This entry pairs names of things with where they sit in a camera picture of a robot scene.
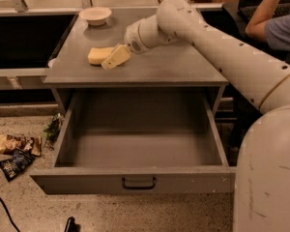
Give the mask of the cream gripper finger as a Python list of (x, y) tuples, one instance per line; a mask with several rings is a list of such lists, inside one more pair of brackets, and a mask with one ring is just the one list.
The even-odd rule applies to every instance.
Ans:
[(125, 44), (117, 44), (101, 63), (105, 70), (114, 69), (131, 58), (131, 51)]

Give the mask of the person's forearm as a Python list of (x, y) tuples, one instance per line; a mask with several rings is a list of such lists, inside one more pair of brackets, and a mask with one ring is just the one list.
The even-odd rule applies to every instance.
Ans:
[(246, 34), (257, 41), (267, 40), (265, 26), (273, 18), (280, 0), (263, 0), (246, 26)]

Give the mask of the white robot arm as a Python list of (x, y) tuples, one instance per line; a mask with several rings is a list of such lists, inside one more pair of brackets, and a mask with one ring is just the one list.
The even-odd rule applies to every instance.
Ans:
[(261, 112), (245, 135), (236, 169), (234, 232), (290, 232), (290, 65), (208, 25), (185, 0), (163, 0), (127, 28), (103, 61), (112, 69), (160, 44), (192, 45)]

